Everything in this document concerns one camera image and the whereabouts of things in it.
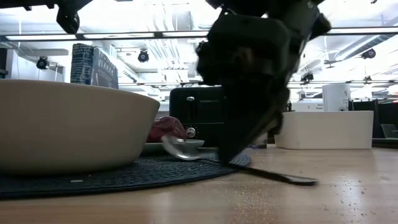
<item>red cloth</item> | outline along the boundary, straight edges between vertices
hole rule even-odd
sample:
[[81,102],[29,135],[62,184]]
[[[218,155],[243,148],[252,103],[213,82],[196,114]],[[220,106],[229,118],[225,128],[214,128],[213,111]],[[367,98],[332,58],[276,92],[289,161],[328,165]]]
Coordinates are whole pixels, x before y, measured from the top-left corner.
[[177,118],[171,116],[164,116],[155,120],[150,129],[147,142],[162,142],[161,138],[165,135],[175,136],[184,140],[187,139],[185,129],[181,122]]

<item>metal spoon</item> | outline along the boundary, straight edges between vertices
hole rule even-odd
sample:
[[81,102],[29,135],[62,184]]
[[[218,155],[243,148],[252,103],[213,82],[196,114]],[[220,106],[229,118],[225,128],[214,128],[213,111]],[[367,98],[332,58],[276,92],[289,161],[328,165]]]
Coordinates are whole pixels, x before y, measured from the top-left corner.
[[[218,160],[218,154],[216,152],[200,153],[196,148],[189,147],[185,144],[183,139],[179,139],[173,136],[162,137],[164,149],[178,159],[185,161],[194,161],[197,159],[206,159],[208,161],[220,162]],[[294,185],[316,185],[318,179],[309,177],[299,177],[288,174],[281,174],[277,172],[271,172],[266,170],[260,170],[252,167],[245,167],[236,164],[228,164],[228,166],[237,169],[238,171],[245,171],[248,174],[264,177],[270,180],[276,180],[279,182],[285,182]]]

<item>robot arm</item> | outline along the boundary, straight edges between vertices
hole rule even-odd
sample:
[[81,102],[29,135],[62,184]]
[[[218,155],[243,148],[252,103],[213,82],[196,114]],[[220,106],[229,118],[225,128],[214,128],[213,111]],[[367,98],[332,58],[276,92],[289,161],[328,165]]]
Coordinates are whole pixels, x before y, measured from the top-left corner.
[[[228,163],[258,134],[282,126],[287,84],[309,40],[330,23],[320,13],[324,0],[206,0],[223,10],[197,48],[204,84],[221,85],[228,112],[220,160]],[[0,8],[58,4],[57,22],[69,34],[79,28],[78,10],[91,0],[13,0]]]

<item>black placemat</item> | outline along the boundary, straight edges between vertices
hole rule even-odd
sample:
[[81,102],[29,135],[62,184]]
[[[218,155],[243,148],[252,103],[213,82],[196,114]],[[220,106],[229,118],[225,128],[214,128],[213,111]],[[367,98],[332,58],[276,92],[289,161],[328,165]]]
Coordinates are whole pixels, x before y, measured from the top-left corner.
[[[248,166],[247,155],[232,163]],[[181,161],[173,156],[140,157],[132,165],[92,174],[53,177],[0,175],[0,198],[52,197],[139,190],[183,184],[237,172],[212,161]]]

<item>wooden table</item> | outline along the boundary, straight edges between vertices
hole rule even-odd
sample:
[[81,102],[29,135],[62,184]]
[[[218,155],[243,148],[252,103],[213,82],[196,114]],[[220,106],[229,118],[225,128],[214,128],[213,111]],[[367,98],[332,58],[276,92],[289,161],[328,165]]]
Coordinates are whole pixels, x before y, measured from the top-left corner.
[[321,184],[232,174],[136,192],[0,201],[0,223],[398,223],[396,150],[248,153],[254,167],[317,177]]

